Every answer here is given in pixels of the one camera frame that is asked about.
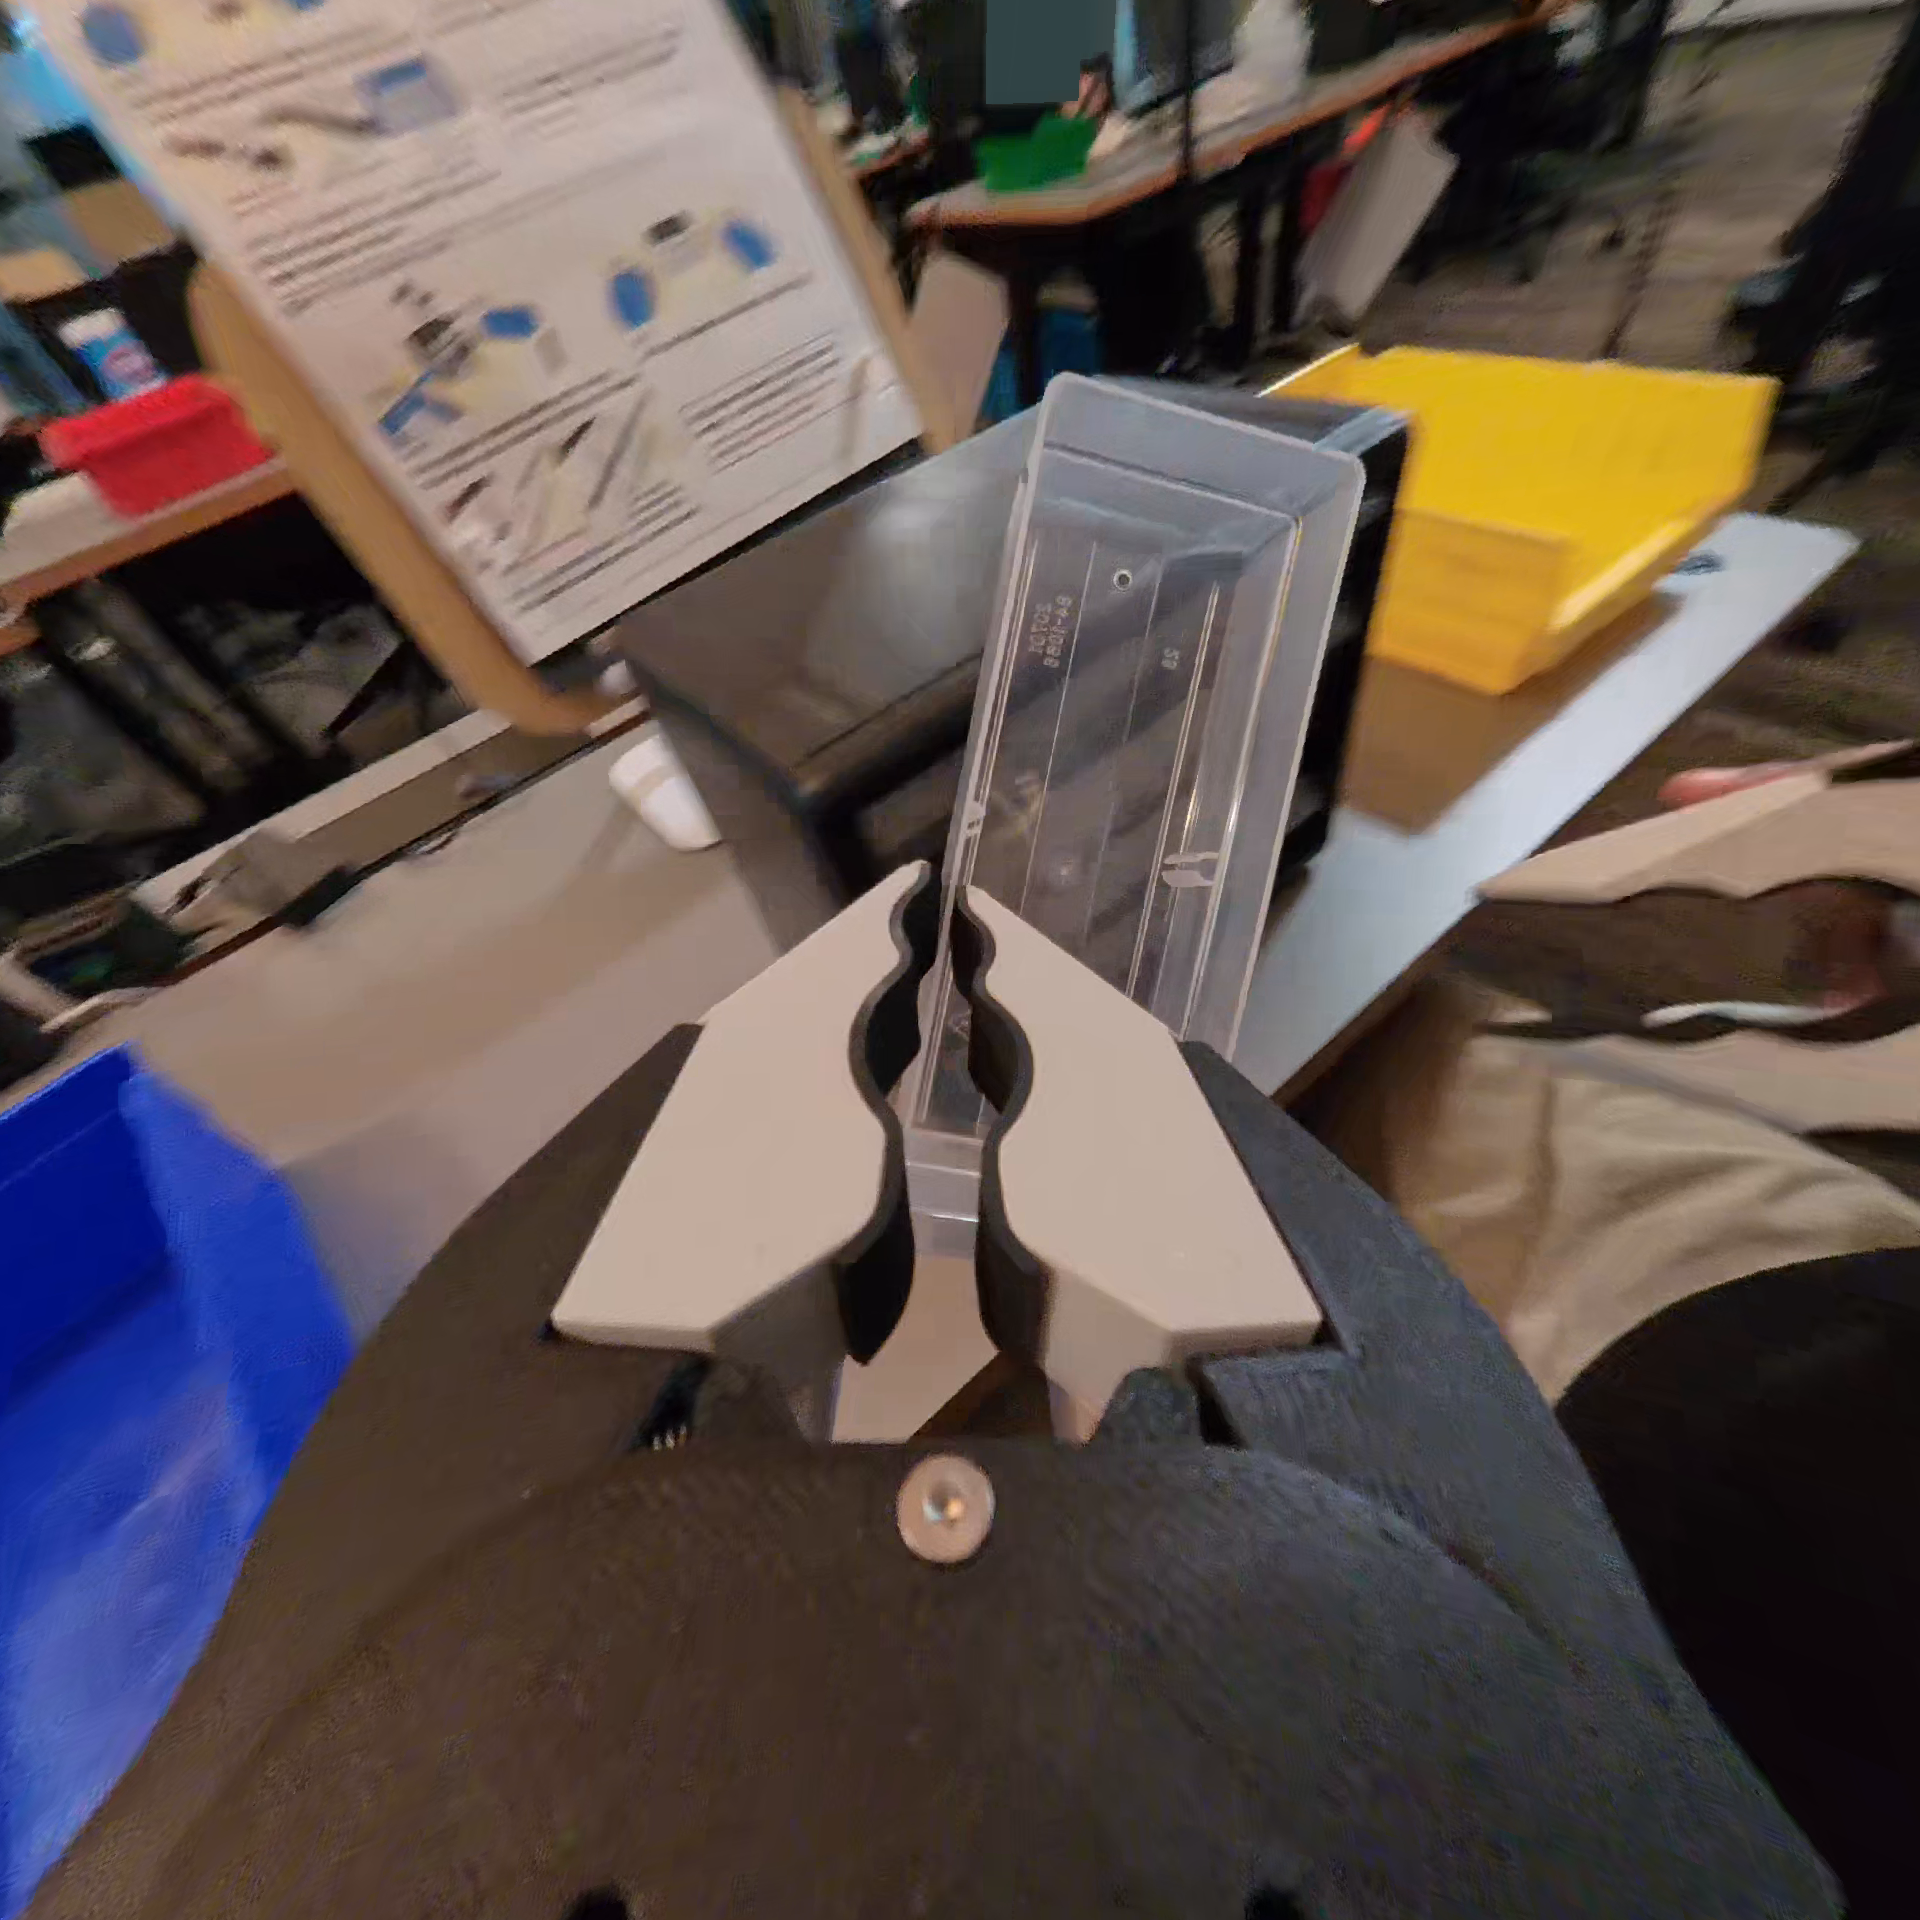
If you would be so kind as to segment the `black drawer cabinet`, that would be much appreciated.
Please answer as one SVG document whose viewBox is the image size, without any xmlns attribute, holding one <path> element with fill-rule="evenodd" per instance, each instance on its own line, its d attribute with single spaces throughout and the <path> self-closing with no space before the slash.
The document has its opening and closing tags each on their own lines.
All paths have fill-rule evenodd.
<svg viewBox="0 0 1920 1920">
<path fill-rule="evenodd" d="M 618 630 L 778 953 L 949 847 L 1033 414 L 857 487 Z"/>
</svg>

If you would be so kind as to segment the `yellow plastic bin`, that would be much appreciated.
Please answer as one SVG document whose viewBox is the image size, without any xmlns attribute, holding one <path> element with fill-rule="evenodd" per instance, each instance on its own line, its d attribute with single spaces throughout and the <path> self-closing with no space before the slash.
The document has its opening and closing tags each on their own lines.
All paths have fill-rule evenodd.
<svg viewBox="0 0 1920 1920">
<path fill-rule="evenodd" d="M 1368 657 L 1484 698 L 1634 613 L 1746 499 L 1766 375 L 1346 346 L 1265 390 L 1409 420 Z"/>
</svg>

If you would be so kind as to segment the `green plastic bin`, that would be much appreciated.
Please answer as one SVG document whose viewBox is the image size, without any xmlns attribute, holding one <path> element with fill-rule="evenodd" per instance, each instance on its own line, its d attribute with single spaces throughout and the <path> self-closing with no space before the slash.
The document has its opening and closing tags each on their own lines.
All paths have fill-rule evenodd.
<svg viewBox="0 0 1920 1920">
<path fill-rule="evenodd" d="M 981 133 L 972 141 L 977 180 L 993 197 L 1033 194 L 1078 179 L 1101 130 L 1097 117 L 1045 111 L 1017 133 Z"/>
</svg>

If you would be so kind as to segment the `red plastic bin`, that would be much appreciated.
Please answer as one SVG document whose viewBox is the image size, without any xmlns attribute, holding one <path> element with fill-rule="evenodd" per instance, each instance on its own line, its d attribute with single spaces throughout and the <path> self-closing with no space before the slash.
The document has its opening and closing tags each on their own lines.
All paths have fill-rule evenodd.
<svg viewBox="0 0 1920 1920">
<path fill-rule="evenodd" d="M 181 375 L 37 433 L 41 457 L 84 478 L 117 515 L 145 519 L 213 491 L 273 459 L 228 390 Z"/>
</svg>

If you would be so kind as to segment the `small white object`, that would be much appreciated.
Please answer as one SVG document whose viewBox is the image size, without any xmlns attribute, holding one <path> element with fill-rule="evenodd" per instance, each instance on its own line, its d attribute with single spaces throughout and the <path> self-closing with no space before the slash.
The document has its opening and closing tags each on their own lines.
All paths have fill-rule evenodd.
<svg viewBox="0 0 1920 1920">
<path fill-rule="evenodd" d="M 675 853 L 706 853 L 725 843 L 697 785 L 667 739 L 642 731 L 619 749 L 608 767 L 608 785 L 622 806 Z"/>
</svg>

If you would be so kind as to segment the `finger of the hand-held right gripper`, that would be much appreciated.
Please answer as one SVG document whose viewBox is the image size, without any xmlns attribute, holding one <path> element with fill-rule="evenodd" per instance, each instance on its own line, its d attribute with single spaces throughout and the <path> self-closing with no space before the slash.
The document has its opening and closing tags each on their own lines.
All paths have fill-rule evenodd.
<svg viewBox="0 0 1920 1920">
<path fill-rule="evenodd" d="M 1848 881 L 1918 894 L 1918 749 L 1814 759 L 1742 790 L 1547 847 L 1486 881 L 1486 902 L 1617 905 L 1656 894 L 1756 900 Z"/>
</svg>

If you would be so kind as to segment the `long wooden table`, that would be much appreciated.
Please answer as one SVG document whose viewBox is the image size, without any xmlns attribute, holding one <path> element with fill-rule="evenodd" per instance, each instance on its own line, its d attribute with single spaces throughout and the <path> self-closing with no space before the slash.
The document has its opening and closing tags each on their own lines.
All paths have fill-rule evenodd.
<svg viewBox="0 0 1920 1920">
<path fill-rule="evenodd" d="M 1502 4 L 1472 22 L 1402 39 L 1363 65 L 1307 78 L 1296 99 L 1272 87 L 1234 114 L 1194 133 L 1194 109 L 1179 123 L 1144 125 L 1116 153 L 1091 159 L 1068 180 L 997 194 L 972 180 L 921 198 L 905 227 L 921 253 L 944 249 L 1006 283 L 1016 390 L 1021 406 L 1040 399 L 1040 291 L 1088 249 L 1120 234 L 1145 234 L 1195 219 L 1214 204 L 1277 191 L 1284 206 L 1286 267 L 1298 257 L 1298 206 L 1312 165 L 1307 134 L 1373 103 L 1398 103 L 1432 73 L 1478 57 L 1515 36 L 1539 31 L 1570 11 L 1568 3 Z"/>
</svg>

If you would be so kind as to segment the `blue plastic bin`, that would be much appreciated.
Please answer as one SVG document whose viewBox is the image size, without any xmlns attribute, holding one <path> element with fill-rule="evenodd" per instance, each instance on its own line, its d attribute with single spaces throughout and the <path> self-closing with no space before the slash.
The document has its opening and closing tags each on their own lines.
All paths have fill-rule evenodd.
<svg viewBox="0 0 1920 1920">
<path fill-rule="evenodd" d="M 349 1357 L 289 1181 L 129 1047 L 4 1115 L 4 1916 L 171 1708 Z"/>
</svg>

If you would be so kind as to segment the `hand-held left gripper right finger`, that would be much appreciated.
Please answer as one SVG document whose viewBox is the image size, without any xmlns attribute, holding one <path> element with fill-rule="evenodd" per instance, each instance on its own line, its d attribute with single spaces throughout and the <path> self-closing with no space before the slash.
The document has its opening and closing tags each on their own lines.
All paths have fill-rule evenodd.
<svg viewBox="0 0 1920 1920">
<path fill-rule="evenodd" d="M 997 899 L 952 913 L 989 1111 L 977 1294 L 993 1345 L 1091 1441 L 1124 1381 L 1310 1349 L 1325 1314 L 1174 1036 Z"/>
</svg>

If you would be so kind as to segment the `person's dark knit sweater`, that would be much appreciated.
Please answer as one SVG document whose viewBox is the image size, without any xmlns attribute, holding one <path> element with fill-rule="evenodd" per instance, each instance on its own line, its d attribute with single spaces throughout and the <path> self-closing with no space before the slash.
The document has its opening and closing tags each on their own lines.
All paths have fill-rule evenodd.
<svg viewBox="0 0 1920 1920">
<path fill-rule="evenodd" d="M 1582 1369 L 1556 1420 L 1845 1911 L 1916 1918 L 1916 1247 L 1664 1308 Z"/>
</svg>

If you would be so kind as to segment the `clear plastic drawer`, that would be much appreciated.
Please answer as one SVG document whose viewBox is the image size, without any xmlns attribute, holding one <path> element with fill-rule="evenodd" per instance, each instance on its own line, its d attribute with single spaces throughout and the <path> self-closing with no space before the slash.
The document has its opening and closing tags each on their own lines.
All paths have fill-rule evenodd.
<svg viewBox="0 0 1920 1920">
<path fill-rule="evenodd" d="M 1411 422 L 1058 375 L 958 777 L 968 892 L 1233 1055 L 1277 885 L 1325 843 Z"/>
</svg>

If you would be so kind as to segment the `person's beige trousers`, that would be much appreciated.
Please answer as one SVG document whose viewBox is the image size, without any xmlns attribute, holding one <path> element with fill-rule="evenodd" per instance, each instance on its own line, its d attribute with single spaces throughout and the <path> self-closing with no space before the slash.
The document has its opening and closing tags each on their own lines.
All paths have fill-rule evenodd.
<svg viewBox="0 0 1920 1920">
<path fill-rule="evenodd" d="M 1766 1124 L 1500 1039 L 1520 1001 L 1433 975 L 1302 1124 L 1433 1247 L 1549 1403 L 1657 1311 L 1822 1258 L 1906 1250 L 1916 1203 Z"/>
</svg>

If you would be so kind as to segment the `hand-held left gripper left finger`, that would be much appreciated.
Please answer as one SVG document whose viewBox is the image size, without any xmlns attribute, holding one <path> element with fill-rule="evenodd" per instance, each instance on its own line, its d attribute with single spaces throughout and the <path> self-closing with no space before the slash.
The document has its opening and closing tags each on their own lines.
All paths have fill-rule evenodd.
<svg viewBox="0 0 1920 1920">
<path fill-rule="evenodd" d="M 889 874 L 697 1025 L 549 1324 L 731 1365 L 869 1362 L 915 1231 L 893 1090 L 921 1054 L 940 878 Z"/>
</svg>

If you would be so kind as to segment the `instruction poster board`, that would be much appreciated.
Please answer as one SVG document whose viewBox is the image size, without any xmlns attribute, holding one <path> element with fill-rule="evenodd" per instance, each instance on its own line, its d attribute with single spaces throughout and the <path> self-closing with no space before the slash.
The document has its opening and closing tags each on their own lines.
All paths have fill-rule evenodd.
<svg viewBox="0 0 1920 1920">
<path fill-rule="evenodd" d="M 401 630 L 544 665 L 962 437 L 804 91 L 715 3 L 40 3 L 4 21 L 200 266 L 208 369 Z"/>
</svg>

